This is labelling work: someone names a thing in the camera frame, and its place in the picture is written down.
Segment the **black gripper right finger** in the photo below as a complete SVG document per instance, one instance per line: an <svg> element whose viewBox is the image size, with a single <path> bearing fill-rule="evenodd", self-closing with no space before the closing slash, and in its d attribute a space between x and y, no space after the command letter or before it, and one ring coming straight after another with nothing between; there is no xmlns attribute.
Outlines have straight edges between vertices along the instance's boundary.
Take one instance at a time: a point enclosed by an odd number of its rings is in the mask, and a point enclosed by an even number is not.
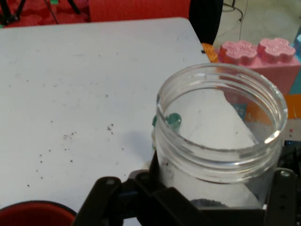
<svg viewBox="0 0 301 226"><path fill-rule="evenodd" d="M273 183L265 213L265 226L297 225L297 175L290 169L279 168Z"/></svg>

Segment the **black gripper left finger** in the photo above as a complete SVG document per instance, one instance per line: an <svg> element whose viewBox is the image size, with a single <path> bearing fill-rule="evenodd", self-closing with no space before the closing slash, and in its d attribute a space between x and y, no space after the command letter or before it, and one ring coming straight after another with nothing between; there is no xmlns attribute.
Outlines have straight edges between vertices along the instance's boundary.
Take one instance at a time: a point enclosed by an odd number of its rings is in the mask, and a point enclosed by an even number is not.
<svg viewBox="0 0 301 226"><path fill-rule="evenodd" d="M77 213L74 226L121 226L136 218L142 226L205 226L206 216L173 187L158 179L158 157L150 169L121 182L116 177L96 181Z"/></svg>

